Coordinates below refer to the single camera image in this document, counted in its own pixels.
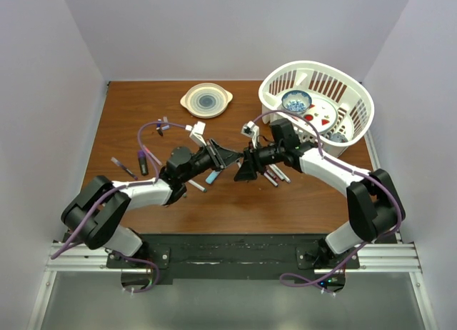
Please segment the light blue highlighter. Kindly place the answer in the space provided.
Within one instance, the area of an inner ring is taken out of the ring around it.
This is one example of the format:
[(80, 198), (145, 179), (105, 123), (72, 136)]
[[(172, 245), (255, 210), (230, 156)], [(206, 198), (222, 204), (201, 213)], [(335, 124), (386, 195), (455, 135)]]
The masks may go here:
[(218, 175), (220, 174), (219, 171), (212, 171), (206, 178), (205, 182), (209, 185), (212, 185), (214, 181), (217, 179)]

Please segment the red transparent pen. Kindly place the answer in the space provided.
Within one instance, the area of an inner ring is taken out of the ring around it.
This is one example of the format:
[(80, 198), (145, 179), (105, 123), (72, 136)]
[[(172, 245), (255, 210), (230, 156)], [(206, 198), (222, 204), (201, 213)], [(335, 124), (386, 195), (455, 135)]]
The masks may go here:
[(272, 172), (272, 170), (266, 169), (266, 173), (269, 174), (271, 178), (274, 179), (276, 182), (280, 181), (280, 179), (277, 177), (277, 175), (275, 175), (275, 173)]

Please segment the white pen lavender cap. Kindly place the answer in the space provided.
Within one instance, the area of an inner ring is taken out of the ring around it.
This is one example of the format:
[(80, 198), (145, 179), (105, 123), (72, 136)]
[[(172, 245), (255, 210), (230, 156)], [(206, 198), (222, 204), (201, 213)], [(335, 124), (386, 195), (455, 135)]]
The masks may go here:
[(279, 168), (276, 169), (276, 174), (279, 176), (280, 180), (285, 181), (289, 184), (291, 183), (290, 178), (288, 178), (287, 175), (285, 175), (285, 173), (283, 173)]

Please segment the white marker teal cap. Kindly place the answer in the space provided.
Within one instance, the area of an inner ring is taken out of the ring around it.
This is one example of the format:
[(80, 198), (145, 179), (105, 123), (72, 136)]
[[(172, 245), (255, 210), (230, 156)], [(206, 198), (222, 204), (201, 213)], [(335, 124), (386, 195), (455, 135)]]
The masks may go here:
[(202, 185), (198, 184), (197, 182), (195, 182), (194, 180), (190, 179), (188, 180), (188, 183), (190, 185), (192, 185), (193, 187), (197, 188), (199, 191), (202, 191), (204, 193), (207, 192), (207, 189), (205, 187), (203, 187)]

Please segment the white marker black cap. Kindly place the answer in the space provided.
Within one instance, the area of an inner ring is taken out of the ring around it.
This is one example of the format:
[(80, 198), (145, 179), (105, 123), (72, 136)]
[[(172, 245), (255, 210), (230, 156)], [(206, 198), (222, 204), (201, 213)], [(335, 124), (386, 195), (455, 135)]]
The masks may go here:
[(275, 175), (277, 175), (278, 178), (280, 178), (280, 180), (282, 180), (282, 181), (286, 180), (284, 174), (276, 165), (271, 164), (270, 169), (275, 173)]

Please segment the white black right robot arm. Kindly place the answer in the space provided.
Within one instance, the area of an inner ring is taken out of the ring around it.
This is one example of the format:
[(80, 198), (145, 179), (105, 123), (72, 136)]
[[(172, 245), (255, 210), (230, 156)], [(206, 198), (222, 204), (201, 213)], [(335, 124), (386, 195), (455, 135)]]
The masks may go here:
[(313, 176), (346, 197), (348, 221), (319, 241), (316, 260), (328, 268), (343, 260), (343, 253), (358, 244), (375, 241), (396, 231), (405, 219), (405, 211), (387, 171), (362, 171), (327, 154), (318, 142), (300, 141), (287, 119), (270, 125), (273, 142), (258, 142), (259, 128), (250, 121), (242, 134), (251, 142), (243, 150), (243, 161), (235, 181), (251, 181), (268, 165), (285, 166)]

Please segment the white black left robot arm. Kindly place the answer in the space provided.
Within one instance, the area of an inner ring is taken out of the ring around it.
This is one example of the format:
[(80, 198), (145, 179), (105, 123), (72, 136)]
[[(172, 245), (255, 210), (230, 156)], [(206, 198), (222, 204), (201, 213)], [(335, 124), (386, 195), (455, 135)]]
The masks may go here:
[(56, 259), (79, 240), (91, 250), (104, 247), (120, 252), (132, 267), (143, 266), (148, 250), (138, 234), (120, 225), (124, 214), (150, 205), (171, 205), (186, 193), (187, 181), (209, 169), (224, 170), (241, 157), (241, 152), (210, 139), (195, 153), (185, 146), (176, 147), (154, 179), (119, 182), (97, 176), (64, 209), (61, 221), (71, 235), (51, 258)]

